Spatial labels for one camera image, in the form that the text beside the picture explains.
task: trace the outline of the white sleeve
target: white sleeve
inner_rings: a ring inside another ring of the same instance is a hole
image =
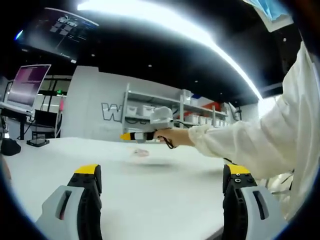
[[[189,137],[204,155],[227,158],[248,168],[256,178],[270,178],[295,167],[300,99],[298,60],[283,81],[283,94],[273,109],[257,122],[238,121],[223,128],[209,125],[189,129]]]

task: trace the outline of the white table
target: white table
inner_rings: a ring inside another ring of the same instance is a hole
[[[81,138],[50,139],[40,148],[19,144],[21,153],[6,160],[13,192],[34,222],[77,168],[100,164],[104,239],[205,240],[223,226],[224,162],[193,147]],[[134,148],[149,156],[133,156]]]

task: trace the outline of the ceiling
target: ceiling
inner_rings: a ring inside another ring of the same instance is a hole
[[[72,75],[76,65],[86,65],[97,66],[101,72],[188,89],[236,106],[257,101],[245,81],[216,53],[165,28],[125,17],[77,11],[83,0],[25,2],[28,3],[20,6],[24,13],[10,23],[2,46],[0,71],[9,79],[26,63],[50,63],[50,75]],[[269,33],[255,10],[241,0],[198,2],[165,0],[162,5],[209,32],[252,79],[263,97],[281,93],[280,83],[300,47],[297,28],[290,25]],[[66,10],[100,25],[81,50],[76,64],[41,51],[23,52],[13,41],[44,7]]]

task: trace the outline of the desk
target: desk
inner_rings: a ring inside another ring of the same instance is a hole
[[[50,139],[40,148],[26,145],[6,157],[12,187],[32,221],[42,203],[68,184],[82,165],[100,164],[101,233],[111,240],[205,240],[224,222],[224,162],[196,149],[165,144]],[[147,157],[134,157],[140,148]]]

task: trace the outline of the white lab coat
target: white lab coat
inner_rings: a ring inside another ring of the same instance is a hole
[[[283,94],[258,122],[239,121],[224,128],[189,129],[204,155],[228,158],[258,179],[294,169],[287,219],[303,204],[319,168],[320,86],[312,61],[301,43],[296,62],[283,80]]]

